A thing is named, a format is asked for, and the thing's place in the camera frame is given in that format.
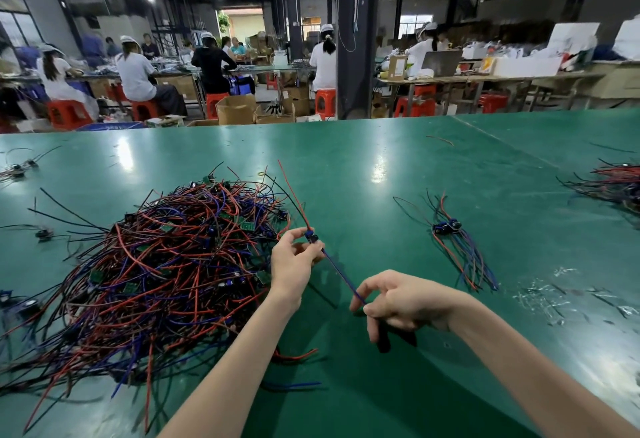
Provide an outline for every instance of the green table surface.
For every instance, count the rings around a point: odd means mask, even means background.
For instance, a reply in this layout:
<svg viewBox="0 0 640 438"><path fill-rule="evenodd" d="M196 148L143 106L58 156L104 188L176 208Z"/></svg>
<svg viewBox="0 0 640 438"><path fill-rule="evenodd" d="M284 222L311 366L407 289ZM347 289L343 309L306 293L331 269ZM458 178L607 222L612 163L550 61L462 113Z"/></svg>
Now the green table surface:
<svg viewBox="0 0 640 438"><path fill-rule="evenodd" d="M37 195L40 210L67 216L38 194L39 187L93 223L109 225L150 189L166 192L199 180L221 161L245 179L258 179L267 165L281 179L280 159L327 250L356 283L393 268L453 286L458 275L428 229L392 199L419 203L427 187L446 190L447 210L475 238L501 283L499 292L478 298L638 426L640 316L625 317L616 305L640 304L640 233L619 210L572 197L556 180L585 174L598 158L637 157L592 143L636 151L638 132L637 110L594 110L3 135L0 151L62 147L24 180L0 189L0 225L66 231L26 210ZM12 151L9 162L30 155ZM62 263L66 255L62 240L38 244L32 231L2 230L0 286L37 293L72 269ZM391 352L381 355L367 340L365 321L349 313L349 289L328 263L314 269L312 287L280 345L290 355L311 348L318 355L299 366L272 364L267 377L323 385L288 394L260 390L244 436L535 436L524 413L457 337L423 329L416 349L391 336ZM196 369L155 386L149 436L206 372ZM81 381L28 436L143 436L144 390L123 388L110 399L114 386L110 378ZM22 435L37 399L0 398L3 438Z"/></svg>

